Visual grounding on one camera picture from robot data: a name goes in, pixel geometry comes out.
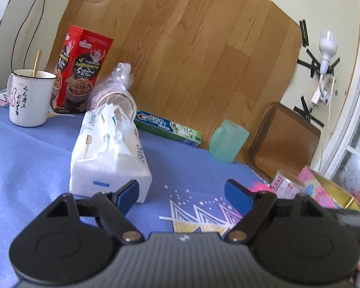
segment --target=toothpaste box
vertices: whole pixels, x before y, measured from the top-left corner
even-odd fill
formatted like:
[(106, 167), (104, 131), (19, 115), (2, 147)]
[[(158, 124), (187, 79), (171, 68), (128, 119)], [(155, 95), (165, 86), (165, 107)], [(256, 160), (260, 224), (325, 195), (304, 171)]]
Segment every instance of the toothpaste box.
[(155, 116), (149, 112), (138, 110), (135, 118), (135, 125), (138, 129), (148, 131), (170, 140), (198, 147), (202, 142), (200, 131), (185, 127), (177, 122)]

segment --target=plastic bag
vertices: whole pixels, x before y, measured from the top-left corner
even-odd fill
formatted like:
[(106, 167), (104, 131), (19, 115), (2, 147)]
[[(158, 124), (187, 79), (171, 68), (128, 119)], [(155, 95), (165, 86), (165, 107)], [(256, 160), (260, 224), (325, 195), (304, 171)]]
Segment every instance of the plastic bag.
[(72, 152), (69, 191), (91, 197), (115, 192), (130, 180), (139, 183), (137, 202), (144, 202), (152, 174), (135, 124), (114, 104), (86, 112)]
[(136, 104), (128, 92), (133, 83), (131, 65), (129, 63), (118, 63), (115, 69), (104, 80), (99, 82), (88, 97), (87, 110), (94, 110), (102, 104), (121, 101), (121, 108), (133, 121), (136, 116)]

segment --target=white light bulb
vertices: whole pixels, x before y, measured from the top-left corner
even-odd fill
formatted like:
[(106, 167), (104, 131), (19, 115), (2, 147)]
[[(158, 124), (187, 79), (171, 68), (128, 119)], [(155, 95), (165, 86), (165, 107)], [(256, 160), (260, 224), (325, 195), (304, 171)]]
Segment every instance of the white light bulb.
[(327, 74), (329, 61), (336, 55), (338, 48), (333, 32), (329, 30), (323, 31), (319, 40), (319, 50), (321, 52), (320, 74)]

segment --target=red package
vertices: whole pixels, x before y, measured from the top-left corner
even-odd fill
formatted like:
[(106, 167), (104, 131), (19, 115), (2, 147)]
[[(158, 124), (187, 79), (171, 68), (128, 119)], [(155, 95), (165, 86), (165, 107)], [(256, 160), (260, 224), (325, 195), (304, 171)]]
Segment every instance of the red package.
[(71, 26), (55, 67), (51, 104), (57, 113), (85, 112), (87, 98), (113, 39)]

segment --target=teal cup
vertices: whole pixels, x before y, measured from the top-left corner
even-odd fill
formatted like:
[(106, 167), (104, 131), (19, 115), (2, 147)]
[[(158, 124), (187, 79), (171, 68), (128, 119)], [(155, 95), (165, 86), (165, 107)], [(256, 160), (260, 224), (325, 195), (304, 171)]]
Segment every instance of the teal cup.
[(229, 120), (216, 129), (209, 142), (209, 151), (216, 159), (231, 163), (249, 136), (243, 127)]

